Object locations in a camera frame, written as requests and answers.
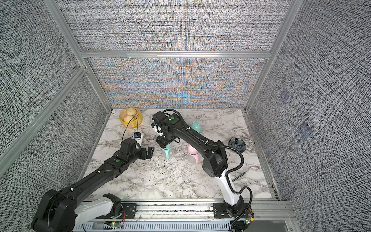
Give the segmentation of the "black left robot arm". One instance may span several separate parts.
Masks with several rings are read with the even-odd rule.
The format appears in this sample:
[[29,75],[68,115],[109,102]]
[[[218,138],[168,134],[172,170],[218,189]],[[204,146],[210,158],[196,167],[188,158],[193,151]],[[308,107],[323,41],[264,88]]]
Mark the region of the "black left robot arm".
[[120,150],[88,176],[59,191],[49,190],[39,203],[31,222],[36,232],[71,232],[85,222],[100,216],[118,217],[121,200],[105,194],[99,200],[84,205],[83,201],[101,186],[124,173],[136,160],[149,160],[153,147],[142,148],[135,139],[125,139]]

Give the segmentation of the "pink bottle cap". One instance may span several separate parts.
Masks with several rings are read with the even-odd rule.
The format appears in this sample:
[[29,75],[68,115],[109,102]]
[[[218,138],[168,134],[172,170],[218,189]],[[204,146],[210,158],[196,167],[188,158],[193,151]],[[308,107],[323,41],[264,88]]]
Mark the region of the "pink bottle cap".
[[193,147],[193,146],[191,146],[191,145],[188,145],[187,146],[187,152],[188,152],[188,154],[189,155],[192,155],[192,156],[194,156],[194,155],[198,155],[198,151]]

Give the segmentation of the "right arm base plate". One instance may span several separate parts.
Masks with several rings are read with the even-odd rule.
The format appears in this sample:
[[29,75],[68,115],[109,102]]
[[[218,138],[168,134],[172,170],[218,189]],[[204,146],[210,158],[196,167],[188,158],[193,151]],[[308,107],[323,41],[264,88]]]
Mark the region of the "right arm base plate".
[[244,219],[245,223],[249,225],[255,217],[251,208],[251,204],[243,203],[235,206],[230,206],[227,203],[213,203],[212,212],[216,219],[230,219],[231,224],[236,223],[240,219]]

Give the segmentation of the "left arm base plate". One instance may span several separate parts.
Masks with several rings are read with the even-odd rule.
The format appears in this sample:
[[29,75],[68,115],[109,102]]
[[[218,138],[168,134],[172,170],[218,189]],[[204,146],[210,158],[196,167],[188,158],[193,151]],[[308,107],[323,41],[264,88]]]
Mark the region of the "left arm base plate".
[[113,206],[108,215],[99,216],[96,219],[134,219],[136,210],[136,203],[121,203],[121,206]]

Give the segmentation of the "mint cap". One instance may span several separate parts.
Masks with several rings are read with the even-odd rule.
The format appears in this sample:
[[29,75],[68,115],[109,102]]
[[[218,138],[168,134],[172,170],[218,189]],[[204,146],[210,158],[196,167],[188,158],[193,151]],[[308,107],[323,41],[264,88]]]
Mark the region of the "mint cap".
[[200,133],[202,130],[201,125],[198,122],[193,122],[190,126],[193,130],[195,130],[197,133]]
[[163,150],[171,150],[173,147],[172,143],[169,143]]

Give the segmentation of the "clear bottle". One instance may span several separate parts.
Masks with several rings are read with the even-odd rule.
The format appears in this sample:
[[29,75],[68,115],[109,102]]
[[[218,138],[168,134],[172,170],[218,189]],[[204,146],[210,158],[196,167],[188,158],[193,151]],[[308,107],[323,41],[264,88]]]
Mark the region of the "clear bottle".
[[170,160],[174,156],[173,151],[174,151],[173,149],[171,149],[171,150],[164,150],[165,159]]
[[199,157],[198,157],[198,155],[194,155],[194,156],[192,156],[192,155],[187,155],[187,160],[188,160],[188,162],[189,163],[191,163],[191,164],[198,164],[199,163]]

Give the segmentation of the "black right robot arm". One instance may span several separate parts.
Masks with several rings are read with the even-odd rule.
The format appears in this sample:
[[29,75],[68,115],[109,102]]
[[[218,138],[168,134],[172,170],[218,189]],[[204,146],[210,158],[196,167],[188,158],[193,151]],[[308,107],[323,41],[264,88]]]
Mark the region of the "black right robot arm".
[[[221,141],[213,141],[196,132],[191,128],[181,116],[181,114],[174,109],[166,109],[156,112],[152,117],[151,126],[157,131],[157,144],[165,149],[166,146],[172,142],[179,143],[181,140],[185,141],[203,157],[202,168],[208,176],[214,178],[220,187],[223,194],[223,201],[226,205],[226,211],[231,217],[244,213],[246,207],[244,206],[244,199],[241,196],[242,190],[237,191],[234,188],[229,174],[242,168],[244,164],[243,154],[229,146],[226,146]],[[228,156],[226,150],[229,149],[240,157],[238,166],[228,169]]]

